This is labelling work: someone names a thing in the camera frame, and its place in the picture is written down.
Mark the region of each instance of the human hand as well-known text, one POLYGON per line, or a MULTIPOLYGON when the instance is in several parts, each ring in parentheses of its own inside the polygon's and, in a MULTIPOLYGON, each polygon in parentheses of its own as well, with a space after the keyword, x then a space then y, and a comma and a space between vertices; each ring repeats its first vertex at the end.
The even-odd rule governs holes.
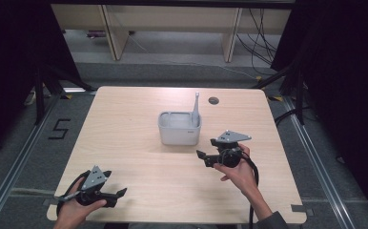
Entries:
MULTIPOLYGON (((246 157, 250 156, 249 148, 240 143, 238 146, 243 153, 246 154, 246 157)), ((214 168, 225 174, 220 180, 226 181, 229 179, 240 189, 241 193, 250 201, 250 204, 252 204, 259 220, 263 220, 273 213, 257 188, 253 168, 245 159, 242 158, 234 168, 229 168, 218 163, 214 164, 214 168)))
MULTIPOLYGON (((77 191, 77 188, 82 180, 83 177, 77 180, 77 182, 71 188, 69 194, 73 194, 77 191)), ((107 201, 105 199, 98 200, 97 202, 94 202, 88 206, 81 205, 75 198, 65 202, 59 211, 58 219, 55 223, 54 229, 76 228, 86 220, 86 216, 106 204, 107 201)))
MULTIPOLYGON (((248 147, 240 143, 238 146, 246 156, 250 156, 250 149, 248 147)), ((253 169, 243 158, 234 168, 229 168, 218 163, 214 164, 214 168, 225 174, 220 180, 231 180, 244 195, 248 190, 257 188, 253 169)))

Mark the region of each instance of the metal frame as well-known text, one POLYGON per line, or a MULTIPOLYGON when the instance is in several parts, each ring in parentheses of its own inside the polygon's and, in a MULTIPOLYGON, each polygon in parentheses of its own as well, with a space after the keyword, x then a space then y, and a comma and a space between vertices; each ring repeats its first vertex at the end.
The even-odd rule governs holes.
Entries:
MULTIPOLYGON (((287 111, 291 111, 295 108, 292 99, 289 96, 284 97, 284 103, 287 111)), ((345 229, 356 228, 347 207, 345 206, 340 194, 338 193, 336 186, 330 179, 330 176, 327 173, 324 164, 321 162, 320 156, 318 155, 315 145, 309 137, 305 126, 300 124, 300 122, 297 120, 296 115, 292 114, 291 119, 296 132, 300 137, 303 147, 305 148, 306 154, 309 157, 312 166, 316 172, 318 181, 320 182, 321 187, 323 188, 323 191, 327 199, 329 200, 333 211, 335 212, 339 225, 341 226, 341 228, 345 229)))
POLYGON ((38 137, 41 135, 41 132, 47 123, 48 117, 51 115, 51 111, 55 107, 57 101, 59 100, 60 95, 53 95, 50 103, 48 104, 47 112, 42 117, 41 121, 37 123, 30 135, 27 139, 26 143, 24 144, 23 148, 21 149, 17 159, 12 164, 8 174, 6 175, 6 178, 0 185, 0 211, 2 210, 3 206, 6 203, 6 200, 8 199, 11 189, 14 186, 15 182, 17 181, 18 177, 20 176, 21 172, 23 171, 24 166, 26 165, 33 147, 35 146, 38 137))

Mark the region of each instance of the black cable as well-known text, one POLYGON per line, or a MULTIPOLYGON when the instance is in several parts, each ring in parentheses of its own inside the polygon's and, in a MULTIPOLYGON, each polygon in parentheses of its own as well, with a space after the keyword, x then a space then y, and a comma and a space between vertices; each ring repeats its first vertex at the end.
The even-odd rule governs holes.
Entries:
MULTIPOLYGON (((310 106, 307 106, 307 107, 303 107, 302 109, 304 110, 304 109, 310 109, 310 108, 311 108, 310 106)), ((288 112, 286 112, 286 113, 284 113, 284 114, 280 115, 279 117, 277 117, 277 118, 275 119, 276 126, 278 126, 278 125, 279 125, 279 123, 280 123, 283 119, 285 119, 287 116, 295 114, 295 113, 296 113, 296 111, 297 111, 297 109, 292 109, 291 111, 288 111, 288 112)))
POLYGON ((269 60, 267 60, 266 58, 264 58, 264 56, 262 56, 261 54, 257 53, 256 51, 254 51, 252 48, 250 48, 249 46, 247 46, 238 36, 238 34, 236 35, 238 40, 240 41, 241 45, 249 52, 252 54, 252 68, 259 74, 265 74, 265 75, 272 75, 272 74, 268 74, 268 73, 262 73, 259 70, 256 69, 255 67, 255 63, 253 60, 253 56, 256 55, 258 58, 260 58, 262 61, 266 62, 267 64, 271 65, 271 62, 269 60))
MULTIPOLYGON (((253 43, 256 43, 256 41, 253 39, 253 37, 251 37, 250 36, 250 34, 249 33, 247 33, 247 36, 249 36, 249 38, 253 41, 253 43)), ((259 47, 261 47, 261 48, 264 48, 264 49, 266 49, 266 46, 263 46, 263 45, 261 45, 261 44, 259 44, 259 43, 257 43, 257 45, 259 46, 259 47)), ((273 49, 273 48, 268 48, 271 52, 276 52, 276 49, 273 49)))
MULTIPOLYGON (((255 163, 250 159, 250 156, 248 156, 244 152, 242 152, 242 158, 244 160, 246 160, 246 162, 249 164, 250 167, 252 167, 253 173, 255 174, 256 185, 258 186, 258 183, 259 183, 259 173, 258 173, 258 169, 257 169, 255 163)), ((255 214, 255 209, 253 208, 252 205, 250 205, 250 211, 249 211, 249 229, 253 229, 253 216, 254 216, 254 214, 255 214)))
POLYGON ((249 13, 250 15, 252 16, 253 18, 253 21, 255 22, 255 26, 257 28, 257 31, 258 31, 258 34, 257 34, 257 38, 258 36, 260 35, 261 38, 263 39, 264 41, 264 44, 265 44, 265 47, 267 49, 267 51, 270 50, 269 46, 274 50, 276 51, 276 47, 274 47, 273 45, 270 44, 270 42, 267 41, 267 39, 265 39, 265 32, 264 32, 264 24, 263 24, 263 18, 264 18, 264 9, 260 9, 260 27, 258 26, 257 22, 256 22, 256 19, 255 17, 253 16, 253 13, 252 13, 252 10, 249 9, 249 13))
POLYGON ((248 45, 246 45, 245 42, 243 42, 243 40, 238 36, 238 34, 236 35, 238 40, 240 41, 241 45, 251 54, 257 56, 259 59, 261 59, 262 61, 264 61, 267 64, 271 64, 271 61, 266 59, 263 55, 261 55, 260 53, 254 51, 252 48, 250 48, 248 45))

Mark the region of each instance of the table hole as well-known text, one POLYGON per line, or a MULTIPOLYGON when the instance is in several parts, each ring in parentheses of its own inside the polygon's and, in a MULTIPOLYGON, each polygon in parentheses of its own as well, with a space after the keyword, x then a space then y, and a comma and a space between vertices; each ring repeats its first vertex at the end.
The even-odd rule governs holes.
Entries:
POLYGON ((208 99, 208 101, 212 104, 212 105, 216 105, 219 103, 219 99, 217 97, 210 97, 208 99))

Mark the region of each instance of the gray floor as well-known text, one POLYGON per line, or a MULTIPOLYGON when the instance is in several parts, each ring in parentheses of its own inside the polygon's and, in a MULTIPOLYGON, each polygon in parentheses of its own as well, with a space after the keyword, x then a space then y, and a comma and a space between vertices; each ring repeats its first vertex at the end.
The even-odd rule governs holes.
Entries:
MULTIPOLYGON (((236 43, 232 63, 223 61, 218 34, 181 32, 136 32, 130 38, 122 59, 112 60, 105 38, 90 39, 86 31, 67 31, 65 34, 76 66, 85 82, 98 87, 165 86, 165 87, 222 87, 249 88, 261 73, 273 73, 267 64, 252 58, 236 43)), ((276 46, 279 37, 270 36, 276 46)), ((280 81, 265 89, 268 96, 279 95, 280 81)), ((57 101, 42 134, 34 145, 21 175, 0 212, 0 228, 51 228, 47 220, 46 198, 53 196, 57 183, 69 159, 72 147, 80 132, 93 100, 93 95, 73 95, 71 99, 57 101), (68 133, 63 140, 50 140, 56 136, 53 126, 59 118, 71 121, 62 123, 68 133)), ((269 101, 273 117, 286 112, 283 102, 269 101)), ((27 106, 15 118, 13 126, 2 140, 0 148, 0 184, 12 162, 22 150, 35 119, 35 107, 27 106)), ((337 191, 356 228, 368 228, 368 201, 355 183, 348 169, 335 160, 337 150, 326 135, 313 111, 304 112, 305 128, 313 140, 320 158, 331 176, 337 191)), ((296 186, 304 206, 310 211, 301 228, 342 228, 325 196, 313 166, 306 155, 290 118, 278 126, 296 186)), ((103 223, 87 222, 81 228, 103 228, 103 223)), ((133 224, 132 228, 210 228, 211 225, 133 224)))

